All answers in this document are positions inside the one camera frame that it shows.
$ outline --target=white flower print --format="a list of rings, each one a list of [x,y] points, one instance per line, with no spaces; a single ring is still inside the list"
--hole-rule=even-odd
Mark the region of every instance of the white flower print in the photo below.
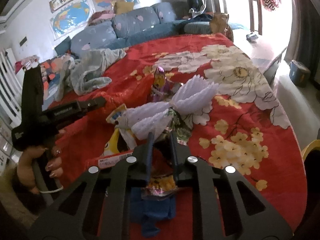
[[[209,55],[210,46],[204,47]],[[273,125],[286,129],[289,120],[272,93],[267,80],[245,55],[235,49],[230,57],[221,57],[211,62],[211,69],[204,75],[219,84],[219,93],[230,95],[238,103],[252,103],[261,109],[272,109],[270,120]]]
[[[164,71],[171,71],[173,68],[178,68],[178,72],[181,73],[193,73],[197,69],[206,63],[210,62],[204,52],[190,52],[184,51],[175,54],[168,54],[153,65],[153,69],[162,67]]]
[[[194,123],[205,126],[207,122],[210,121],[209,113],[211,112],[211,110],[212,102],[210,101],[210,103],[208,103],[208,105],[202,108],[201,110],[193,114],[183,115],[181,116],[181,118],[190,129],[193,129]]]

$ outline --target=red floral bedspread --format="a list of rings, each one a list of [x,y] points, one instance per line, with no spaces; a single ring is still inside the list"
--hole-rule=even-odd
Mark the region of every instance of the red floral bedspread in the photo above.
[[[231,58],[239,65],[230,67],[228,53],[236,48],[226,51],[210,46],[214,44],[233,45],[218,34],[176,36],[130,47],[127,56],[105,72],[111,84],[79,97],[87,100],[102,95],[108,103],[67,127],[66,136],[57,142],[62,148],[62,184],[67,187],[83,172],[87,159],[103,153],[114,131],[105,118],[114,108],[122,103],[127,107],[146,103],[153,82],[151,69],[159,64],[169,70],[167,78],[174,82],[185,83],[199,74],[220,84],[221,95],[212,99],[212,105],[189,116],[191,152],[216,167],[235,166],[295,230],[305,211],[307,184],[292,127],[263,75],[244,67],[243,59],[234,55]],[[62,102],[76,98],[69,93]],[[191,192],[177,194],[176,203],[176,217],[158,223],[161,232],[156,239],[192,239]],[[140,238],[140,226],[132,224],[131,239]]]

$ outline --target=world map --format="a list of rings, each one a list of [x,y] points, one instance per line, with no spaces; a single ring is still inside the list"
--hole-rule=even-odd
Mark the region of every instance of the world map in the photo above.
[[[62,36],[83,25],[89,15],[90,7],[87,0],[71,4],[56,15],[52,29],[57,36]]]

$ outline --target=human hand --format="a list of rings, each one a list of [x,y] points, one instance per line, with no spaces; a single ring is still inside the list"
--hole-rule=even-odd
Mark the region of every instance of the human hand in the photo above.
[[[64,130],[59,131],[59,134],[56,136],[56,140],[61,138],[64,135]],[[39,189],[36,187],[35,175],[32,169],[32,161],[36,158],[39,158],[44,152],[46,148],[44,146],[31,146],[28,147],[25,151],[23,151],[18,167],[17,167],[17,175],[19,181],[34,194],[39,194]],[[50,178],[58,178],[63,174],[63,169],[61,168],[62,160],[59,157],[60,149],[57,146],[54,146],[51,150],[52,156],[51,159],[45,169],[46,171],[51,171]]]

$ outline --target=yellow pillow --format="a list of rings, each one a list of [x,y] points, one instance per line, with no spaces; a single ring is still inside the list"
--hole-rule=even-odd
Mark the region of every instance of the yellow pillow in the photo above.
[[[116,14],[127,13],[133,10],[134,2],[116,2]]]

